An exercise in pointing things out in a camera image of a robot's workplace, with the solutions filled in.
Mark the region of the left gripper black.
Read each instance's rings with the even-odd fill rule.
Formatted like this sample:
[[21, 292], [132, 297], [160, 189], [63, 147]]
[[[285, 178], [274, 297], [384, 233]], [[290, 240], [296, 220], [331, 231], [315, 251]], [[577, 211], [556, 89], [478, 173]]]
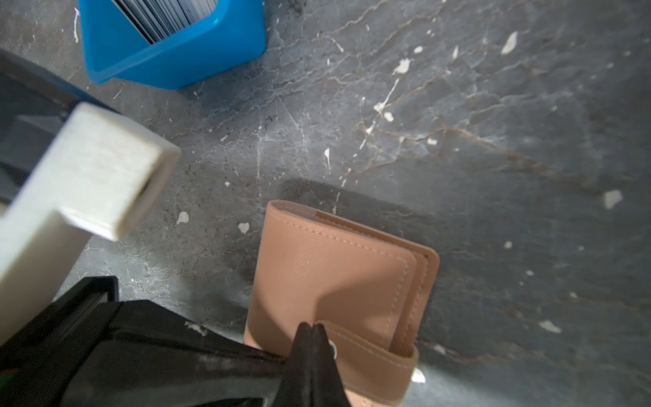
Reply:
[[1, 347], [3, 406], [201, 406], [200, 338], [117, 279], [88, 277]]

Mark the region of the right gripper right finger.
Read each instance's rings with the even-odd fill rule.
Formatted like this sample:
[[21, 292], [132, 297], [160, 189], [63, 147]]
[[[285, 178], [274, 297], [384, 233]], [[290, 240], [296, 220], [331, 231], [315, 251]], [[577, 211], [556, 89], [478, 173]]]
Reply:
[[315, 324], [312, 327], [311, 340], [311, 405], [350, 407], [335, 353], [323, 325]]

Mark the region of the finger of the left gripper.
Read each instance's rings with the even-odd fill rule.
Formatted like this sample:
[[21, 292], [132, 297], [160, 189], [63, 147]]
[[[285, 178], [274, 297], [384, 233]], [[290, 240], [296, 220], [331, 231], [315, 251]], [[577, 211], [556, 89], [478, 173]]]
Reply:
[[151, 301], [120, 304], [61, 399], [64, 406], [267, 402], [284, 360], [222, 337]]

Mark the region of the blue card box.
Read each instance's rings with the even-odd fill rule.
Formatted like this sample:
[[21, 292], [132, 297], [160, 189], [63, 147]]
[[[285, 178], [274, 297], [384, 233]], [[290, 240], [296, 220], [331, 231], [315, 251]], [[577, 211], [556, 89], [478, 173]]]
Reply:
[[81, 1], [86, 74], [175, 90], [261, 56], [266, 49], [261, 1], [220, 1], [211, 15], [150, 43], [113, 1]]

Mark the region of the tan leather card holder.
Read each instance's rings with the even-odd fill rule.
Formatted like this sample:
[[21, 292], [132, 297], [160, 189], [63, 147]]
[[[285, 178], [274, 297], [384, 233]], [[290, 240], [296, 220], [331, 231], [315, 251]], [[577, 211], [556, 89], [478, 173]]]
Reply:
[[399, 406], [440, 264], [429, 247], [299, 203], [268, 203], [243, 340], [288, 356], [320, 324], [354, 406]]

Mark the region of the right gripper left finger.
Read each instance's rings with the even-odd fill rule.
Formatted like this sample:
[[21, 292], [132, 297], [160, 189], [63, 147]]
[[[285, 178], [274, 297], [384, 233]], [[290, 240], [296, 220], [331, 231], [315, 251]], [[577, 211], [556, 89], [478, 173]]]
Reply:
[[285, 363], [273, 407], [312, 405], [311, 347], [312, 326], [302, 322], [298, 325], [291, 352]]

